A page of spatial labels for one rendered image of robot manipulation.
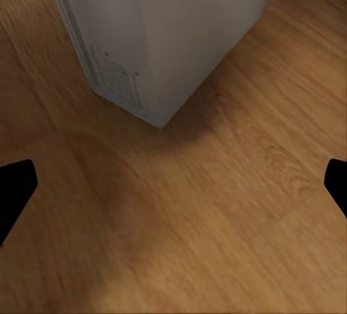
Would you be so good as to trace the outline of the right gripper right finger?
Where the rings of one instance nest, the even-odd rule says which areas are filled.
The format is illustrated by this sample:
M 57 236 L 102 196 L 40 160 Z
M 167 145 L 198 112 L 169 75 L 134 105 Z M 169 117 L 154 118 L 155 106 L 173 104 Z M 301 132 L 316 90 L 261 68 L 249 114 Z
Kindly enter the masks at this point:
M 324 186 L 347 218 L 347 162 L 330 160 L 325 172 Z

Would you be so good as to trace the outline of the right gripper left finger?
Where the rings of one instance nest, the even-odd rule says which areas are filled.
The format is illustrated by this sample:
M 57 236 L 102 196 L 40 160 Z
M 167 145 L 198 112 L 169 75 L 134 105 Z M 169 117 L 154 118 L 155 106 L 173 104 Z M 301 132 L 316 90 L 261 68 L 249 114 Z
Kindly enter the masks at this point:
M 37 186 L 31 159 L 0 167 L 0 246 Z

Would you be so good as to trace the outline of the desktop computer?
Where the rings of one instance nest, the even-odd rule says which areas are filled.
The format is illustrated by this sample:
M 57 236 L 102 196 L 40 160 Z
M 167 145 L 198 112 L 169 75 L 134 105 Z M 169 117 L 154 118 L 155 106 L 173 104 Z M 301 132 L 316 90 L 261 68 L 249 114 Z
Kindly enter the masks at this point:
M 92 90 L 163 129 L 266 0 L 54 0 Z

